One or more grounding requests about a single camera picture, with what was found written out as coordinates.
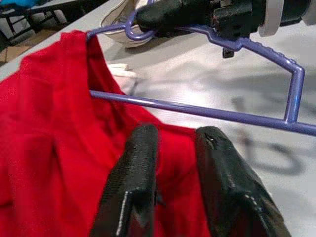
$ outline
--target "white ring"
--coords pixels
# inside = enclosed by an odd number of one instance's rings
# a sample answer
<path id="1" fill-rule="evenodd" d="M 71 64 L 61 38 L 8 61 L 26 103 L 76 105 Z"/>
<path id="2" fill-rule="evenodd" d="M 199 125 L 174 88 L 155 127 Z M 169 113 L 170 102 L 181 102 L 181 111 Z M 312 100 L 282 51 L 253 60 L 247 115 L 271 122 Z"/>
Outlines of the white ring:
<path id="1" fill-rule="evenodd" d="M 267 0 L 265 22 L 258 28 L 260 36 L 272 36 L 277 32 L 281 23 L 283 5 L 284 0 Z"/>
<path id="2" fill-rule="evenodd" d="M 316 24 L 316 0 L 311 0 L 310 5 L 302 19 L 308 26 Z"/>

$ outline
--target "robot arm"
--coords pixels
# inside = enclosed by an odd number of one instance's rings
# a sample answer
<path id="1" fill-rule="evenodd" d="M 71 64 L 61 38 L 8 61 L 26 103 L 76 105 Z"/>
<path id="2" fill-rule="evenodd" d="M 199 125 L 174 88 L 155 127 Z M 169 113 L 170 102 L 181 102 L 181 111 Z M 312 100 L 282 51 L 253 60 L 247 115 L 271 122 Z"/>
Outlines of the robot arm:
<path id="1" fill-rule="evenodd" d="M 257 31 L 262 37 L 272 36 L 279 27 L 301 20 L 316 24 L 316 0 L 160 0 L 136 16 L 143 31 L 206 24 L 230 40 Z"/>

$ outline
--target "purple hanger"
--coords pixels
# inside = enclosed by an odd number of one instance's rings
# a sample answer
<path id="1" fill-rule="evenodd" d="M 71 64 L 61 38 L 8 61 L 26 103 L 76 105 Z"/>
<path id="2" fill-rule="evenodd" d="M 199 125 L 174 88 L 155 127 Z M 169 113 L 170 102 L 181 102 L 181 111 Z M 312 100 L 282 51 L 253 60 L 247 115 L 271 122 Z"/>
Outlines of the purple hanger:
<path id="1" fill-rule="evenodd" d="M 87 33 L 87 40 L 92 36 L 113 30 L 124 29 L 126 35 L 131 40 L 145 40 L 154 36 L 154 31 L 149 31 L 143 34 L 135 34 L 132 32 L 132 24 L 136 11 L 131 14 L 126 23 L 120 23 L 116 25 L 110 25 L 99 29 L 92 30 Z M 239 38 L 236 41 L 230 41 L 219 37 L 216 32 L 208 26 L 203 25 L 191 25 L 187 27 L 178 27 L 179 30 L 198 32 L 207 36 L 211 43 L 217 44 L 221 47 L 230 49 L 232 51 L 239 51 L 242 48 L 249 49 L 250 51 L 267 58 L 268 60 L 278 64 L 287 71 L 291 72 L 292 78 L 290 83 L 290 89 L 287 97 L 286 110 L 284 119 L 270 118 L 264 116 L 250 115 L 245 113 L 238 113 L 232 111 L 225 111 L 219 109 L 212 109 L 200 106 L 192 106 L 187 104 L 180 104 L 162 100 L 147 99 L 137 96 L 119 95 L 114 93 L 107 93 L 102 91 L 93 91 L 90 93 L 93 97 L 102 98 L 106 100 L 116 100 L 124 103 L 141 105 L 145 107 L 158 108 L 170 111 L 176 111 L 191 115 L 199 115 L 209 118 L 217 118 L 228 121 L 241 122 L 251 125 L 257 125 L 262 127 L 276 128 L 291 132 L 298 132 L 308 135 L 316 135 L 316 125 L 297 122 L 298 113 L 301 103 L 301 95 L 305 77 L 305 70 L 298 65 L 294 60 L 286 58 L 282 53 L 277 53 L 269 47 L 265 47 L 258 42 L 253 42 L 248 38 Z"/>

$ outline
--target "blue object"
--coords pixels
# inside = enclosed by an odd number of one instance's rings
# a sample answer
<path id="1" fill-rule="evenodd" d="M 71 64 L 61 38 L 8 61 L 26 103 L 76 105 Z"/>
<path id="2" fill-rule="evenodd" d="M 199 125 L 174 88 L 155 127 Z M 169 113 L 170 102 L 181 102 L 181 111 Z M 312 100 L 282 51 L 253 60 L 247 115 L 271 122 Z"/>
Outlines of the blue object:
<path id="1" fill-rule="evenodd" d="M 120 23 L 116 25 L 110 25 L 99 29 L 92 30 L 87 33 L 87 40 L 98 33 L 122 30 L 124 29 L 126 35 L 132 40 L 145 40 L 154 36 L 154 31 L 149 31 L 144 34 L 135 34 L 131 30 L 132 23 L 134 22 L 134 12 L 126 23 Z M 217 44 L 221 47 L 228 48 L 232 51 L 239 51 L 242 48 L 246 48 L 268 60 L 278 64 L 287 71 L 291 72 L 292 78 L 290 82 L 290 89 L 287 97 L 287 104 L 284 114 L 284 119 L 270 118 L 264 116 L 256 116 L 245 113 L 238 113 L 232 111 L 225 111 L 219 109 L 205 108 L 199 106 L 192 106 L 187 104 L 179 104 L 168 101 L 147 99 L 137 96 L 119 95 L 101 91 L 90 91 L 93 97 L 102 98 L 106 100 L 116 100 L 125 103 L 141 105 L 151 108 L 158 108 L 170 111 L 176 111 L 191 115 L 204 116 L 209 118 L 217 118 L 235 122 L 241 122 L 251 125 L 257 125 L 262 127 L 276 128 L 286 131 L 298 132 L 308 135 L 316 136 L 316 125 L 297 122 L 298 113 L 301 103 L 301 95 L 303 90 L 303 83 L 305 77 L 305 70 L 298 65 L 294 60 L 286 58 L 282 53 L 275 52 L 269 47 L 265 47 L 258 42 L 253 42 L 248 38 L 239 38 L 236 41 L 230 41 L 219 37 L 216 32 L 208 26 L 192 25 L 188 27 L 178 27 L 179 30 L 197 32 L 207 36 L 211 43 Z"/>
<path id="2" fill-rule="evenodd" d="M 0 5 L 16 4 L 23 7 L 32 7 L 37 0 L 0 0 Z"/>

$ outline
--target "red shirt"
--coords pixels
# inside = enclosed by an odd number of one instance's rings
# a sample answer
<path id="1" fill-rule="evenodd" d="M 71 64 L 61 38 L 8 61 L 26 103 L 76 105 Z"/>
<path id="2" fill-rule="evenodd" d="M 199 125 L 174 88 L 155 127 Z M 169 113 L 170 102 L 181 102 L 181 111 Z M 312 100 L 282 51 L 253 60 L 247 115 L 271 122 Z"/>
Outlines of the red shirt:
<path id="1" fill-rule="evenodd" d="M 139 124 L 159 131 L 156 237 L 209 237 L 193 129 L 144 108 L 91 98 L 121 93 L 97 38 L 63 34 L 0 83 L 0 236 L 86 237 L 107 175 Z"/>

